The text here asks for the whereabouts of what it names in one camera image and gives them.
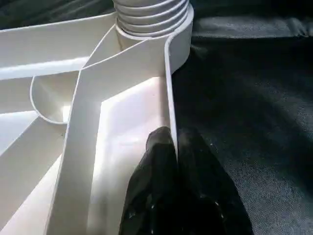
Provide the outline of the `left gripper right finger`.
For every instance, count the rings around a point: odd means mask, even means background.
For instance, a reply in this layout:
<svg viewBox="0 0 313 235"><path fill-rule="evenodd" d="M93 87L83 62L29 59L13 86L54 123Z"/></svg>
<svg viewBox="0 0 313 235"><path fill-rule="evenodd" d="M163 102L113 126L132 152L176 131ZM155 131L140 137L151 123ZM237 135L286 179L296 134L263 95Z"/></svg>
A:
<svg viewBox="0 0 313 235"><path fill-rule="evenodd" d="M182 222L185 235L251 235L237 188L199 132L178 135Z"/></svg>

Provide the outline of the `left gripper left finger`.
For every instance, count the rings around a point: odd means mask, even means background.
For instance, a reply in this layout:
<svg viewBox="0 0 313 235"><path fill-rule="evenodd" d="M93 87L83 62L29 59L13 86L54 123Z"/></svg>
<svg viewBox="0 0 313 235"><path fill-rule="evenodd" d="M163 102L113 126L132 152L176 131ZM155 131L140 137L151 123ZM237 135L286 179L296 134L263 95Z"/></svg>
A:
<svg viewBox="0 0 313 235"><path fill-rule="evenodd" d="M149 134L129 180L119 234L177 235L178 205L176 152L170 129L163 126Z"/></svg>

